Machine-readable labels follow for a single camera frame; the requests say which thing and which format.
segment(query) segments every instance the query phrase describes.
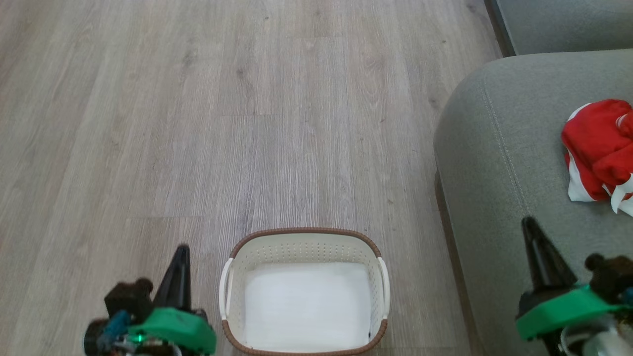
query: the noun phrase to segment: gray sofa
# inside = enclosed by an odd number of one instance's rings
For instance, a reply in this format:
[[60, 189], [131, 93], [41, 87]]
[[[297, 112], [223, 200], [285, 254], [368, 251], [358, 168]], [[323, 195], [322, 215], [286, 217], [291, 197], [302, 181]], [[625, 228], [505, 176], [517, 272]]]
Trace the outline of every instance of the gray sofa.
[[[580, 46], [575, 42], [560, 50]], [[540, 342], [523, 342], [515, 328], [519, 297], [530, 287], [524, 216], [536, 217], [582, 281], [589, 280], [583, 267], [589, 254], [633, 255], [633, 217], [614, 214], [607, 203], [571, 202], [567, 195], [563, 125], [576, 108], [606, 98], [633, 102], [633, 49], [488, 63], [464, 79], [442, 113], [434, 143], [437, 169], [476, 332], [488, 356], [546, 355]]]
[[486, 0], [513, 54], [633, 48], [631, 0]]

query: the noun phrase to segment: basket handle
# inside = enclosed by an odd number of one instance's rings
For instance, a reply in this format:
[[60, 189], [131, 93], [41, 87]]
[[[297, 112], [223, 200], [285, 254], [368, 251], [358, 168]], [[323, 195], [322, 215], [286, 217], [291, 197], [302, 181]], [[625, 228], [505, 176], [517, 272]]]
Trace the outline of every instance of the basket handle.
[[227, 276], [229, 275], [229, 269], [233, 263], [233, 258], [229, 258], [224, 268], [222, 269], [222, 275], [220, 276], [220, 316], [222, 320], [227, 320]]
[[391, 290], [389, 289], [389, 273], [387, 272], [387, 265], [382, 257], [378, 258], [380, 262], [380, 271], [382, 272], [382, 292], [384, 293], [384, 314], [383, 319], [389, 316], [389, 307], [391, 306]]

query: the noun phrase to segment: red and white garment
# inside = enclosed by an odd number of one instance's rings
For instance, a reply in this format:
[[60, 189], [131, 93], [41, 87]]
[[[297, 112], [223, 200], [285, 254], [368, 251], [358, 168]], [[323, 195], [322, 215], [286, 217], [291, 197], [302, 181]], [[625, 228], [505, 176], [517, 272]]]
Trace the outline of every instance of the red and white garment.
[[614, 212], [633, 216], [633, 109], [607, 99], [581, 106], [561, 135], [567, 148], [569, 198], [610, 200]]

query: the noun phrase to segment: laminate flooring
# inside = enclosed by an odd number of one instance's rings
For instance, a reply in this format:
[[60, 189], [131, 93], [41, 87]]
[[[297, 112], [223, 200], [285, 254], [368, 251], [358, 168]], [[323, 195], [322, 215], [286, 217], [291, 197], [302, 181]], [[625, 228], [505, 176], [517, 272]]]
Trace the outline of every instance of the laminate flooring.
[[217, 311], [232, 247], [318, 226], [386, 260], [372, 355], [476, 353], [432, 142], [499, 57], [482, 0], [0, 0], [0, 344], [82, 355], [110, 288], [158, 284], [186, 242], [217, 354], [240, 355]]

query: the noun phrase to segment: white laundry basket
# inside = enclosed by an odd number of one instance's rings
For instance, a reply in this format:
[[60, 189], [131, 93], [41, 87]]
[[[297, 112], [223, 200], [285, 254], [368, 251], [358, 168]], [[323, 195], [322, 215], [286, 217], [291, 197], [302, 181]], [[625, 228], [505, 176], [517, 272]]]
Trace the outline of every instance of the white laundry basket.
[[231, 252], [220, 278], [227, 339], [251, 355], [358, 355], [387, 329], [389, 275], [354, 231], [260, 231]]

